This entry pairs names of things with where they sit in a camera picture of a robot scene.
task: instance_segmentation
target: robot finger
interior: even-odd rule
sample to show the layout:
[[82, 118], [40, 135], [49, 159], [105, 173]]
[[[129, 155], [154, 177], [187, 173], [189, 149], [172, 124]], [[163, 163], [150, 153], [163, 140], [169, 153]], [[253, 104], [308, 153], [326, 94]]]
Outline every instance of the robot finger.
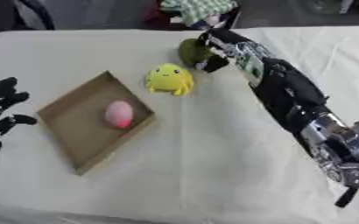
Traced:
[[37, 119], [28, 115], [11, 115], [0, 120], [0, 137], [8, 133], [18, 124], [33, 125], [37, 123]]
[[0, 98], [5, 96], [14, 95], [16, 93], [15, 86], [18, 80], [15, 77], [10, 77], [5, 80], [0, 80]]

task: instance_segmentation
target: black robot finger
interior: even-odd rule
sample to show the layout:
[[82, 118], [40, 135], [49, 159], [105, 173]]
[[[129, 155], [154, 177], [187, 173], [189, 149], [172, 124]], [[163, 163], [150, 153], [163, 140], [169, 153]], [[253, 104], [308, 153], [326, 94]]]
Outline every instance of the black robot finger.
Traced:
[[28, 115], [10, 115], [0, 120], [0, 137], [18, 124], [33, 125], [35, 123], [37, 123], [37, 119]]
[[8, 97], [4, 97], [0, 99], [0, 113], [2, 113], [4, 110], [10, 108], [11, 106], [18, 104], [20, 102], [25, 102], [28, 100], [30, 95], [26, 92], [19, 93], [19, 94], [13, 94]]

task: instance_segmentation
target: table surface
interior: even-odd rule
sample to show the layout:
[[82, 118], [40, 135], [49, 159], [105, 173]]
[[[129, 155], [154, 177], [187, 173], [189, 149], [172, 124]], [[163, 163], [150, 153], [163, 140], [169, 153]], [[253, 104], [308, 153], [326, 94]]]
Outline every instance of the table surface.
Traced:
[[[237, 30], [293, 63], [331, 98], [347, 124], [359, 120], [359, 27]], [[19, 78], [32, 98], [10, 113], [35, 114], [109, 70], [157, 120], [80, 177], [45, 127], [3, 138], [0, 203], [44, 211], [149, 221], [359, 223], [359, 193], [346, 209], [292, 137], [279, 128], [233, 67], [194, 72], [186, 96], [149, 94], [147, 71], [180, 63], [176, 47], [197, 31], [0, 33], [0, 79]]]

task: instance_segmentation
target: yellow stuffed frog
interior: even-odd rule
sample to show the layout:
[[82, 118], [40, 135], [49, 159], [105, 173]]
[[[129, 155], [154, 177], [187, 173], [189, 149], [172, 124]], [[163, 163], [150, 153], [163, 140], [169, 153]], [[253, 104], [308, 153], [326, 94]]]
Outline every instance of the yellow stuffed frog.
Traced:
[[152, 93], [155, 90], [165, 90], [172, 91], [173, 95], [187, 94], [194, 86], [192, 75], [185, 68], [170, 63], [152, 69], [145, 82]]

